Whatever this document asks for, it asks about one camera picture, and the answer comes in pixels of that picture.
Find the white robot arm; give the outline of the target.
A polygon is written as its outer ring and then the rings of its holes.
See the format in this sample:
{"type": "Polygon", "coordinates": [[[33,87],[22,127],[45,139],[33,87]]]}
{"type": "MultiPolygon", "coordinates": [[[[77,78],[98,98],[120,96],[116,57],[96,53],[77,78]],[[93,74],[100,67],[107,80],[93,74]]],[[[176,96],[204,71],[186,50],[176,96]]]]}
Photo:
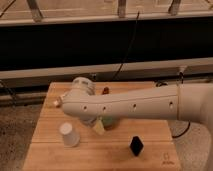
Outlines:
{"type": "Polygon", "coordinates": [[[213,171],[213,84],[184,83],[117,94],[95,94],[85,77],[61,96],[62,111],[89,121],[97,117],[180,120],[203,124],[211,135],[205,171],[213,171]]]}

